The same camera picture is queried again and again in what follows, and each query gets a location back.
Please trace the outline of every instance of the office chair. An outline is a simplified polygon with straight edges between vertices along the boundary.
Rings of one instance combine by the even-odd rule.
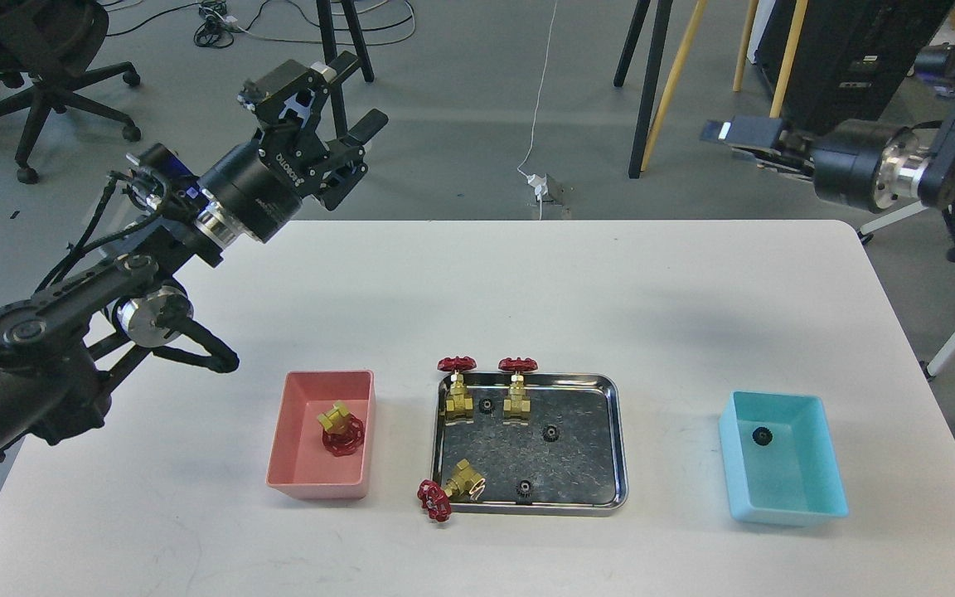
[[[0,116],[30,109],[17,146],[17,180],[34,184],[39,177],[27,159],[50,110],[83,110],[124,124],[123,137],[137,141],[141,132],[125,113],[75,93],[76,90],[123,75],[124,83],[140,82],[132,63],[87,70],[109,30],[109,14],[95,0],[0,0],[0,80],[20,87],[27,73],[32,84],[0,101]]]

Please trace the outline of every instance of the black gear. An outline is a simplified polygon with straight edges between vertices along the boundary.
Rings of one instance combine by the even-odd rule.
[[[773,442],[773,432],[768,427],[758,427],[754,430],[754,443],[758,446],[767,446]]]

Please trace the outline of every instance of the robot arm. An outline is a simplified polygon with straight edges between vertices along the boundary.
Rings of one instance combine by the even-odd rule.
[[[238,367],[235,353],[193,321],[186,291],[172,276],[193,256],[215,267],[239,235],[268,242],[304,197],[327,209],[341,204],[367,171],[363,144],[387,121],[371,110],[341,138],[323,144],[316,135],[331,87],[356,68],[346,52],[329,66],[287,61],[247,80],[239,102],[259,128],[201,177],[160,144],[128,156],[133,171],[117,177],[152,215],[126,234],[77,246],[45,288],[0,308],[0,461],[29,432],[53,445],[101,427],[110,393],[148,355],[223,373]],[[94,249],[105,260],[66,277]],[[87,347],[84,336],[99,311],[116,332]],[[208,354],[167,347],[179,335]],[[95,365],[126,344],[132,347],[108,370]]]
[[[945,209],[955,202],[955,46],[924,49],[916,71],[952,102],[931,147],[920,147],[907,126],[863,120],[847,120],[818,137],[785,120],[739,116],[708,122],[701,138],[726,143],[770,170],[812,181],[827,201],[875,214],[899,199]]]

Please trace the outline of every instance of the white table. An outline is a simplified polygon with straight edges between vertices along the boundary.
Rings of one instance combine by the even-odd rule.
[[[955,595],[955,444],[846,224],[294,222],[182,271],[235,374],[152,360],[103,430],[24,445],[0,497],[0,597]],[[630,494],[611,517],[428,522],[435,369],[467,354],[599,373]],[[291,370],[371,369],[371,492],[264,486]],[[823,399],[851,514],[728,513],[733,389]]]

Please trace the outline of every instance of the chair base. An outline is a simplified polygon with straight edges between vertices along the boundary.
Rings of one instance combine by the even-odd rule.
[[[27,159],[32,155],[32,148],[35,147],[35,141],[39,139],[39,133],[42,131],[43,124],[46,124],[46,117],[50,116],[51,109],[58,114],[63,114],[66,109],[72,107],[72,109],[82,110],[82,112],[116,120],[124,124],[122,135],[128,141],[137,141],[142,137],[135,121],[132,121],[132,118],[127,114],[75,93],[76,90],[82,90],[84,87],[113,78],[116,75],[124,75],[124,83],[130,87],[136,86],[141,80],[132,63],[120,63],[87,71],[83,75],[72,80],[65,80],[65,82],[34,80],[31,87],[0,101],[0,116],[29,109],[27,120],[24,121],[22,136],[20,136],[20,143],[17,146],[17,154],[14,156],[18,166],[18,181],[24,182],[24,184],[34,184],[39,180],[38,174],[33,167],[29,166]]]

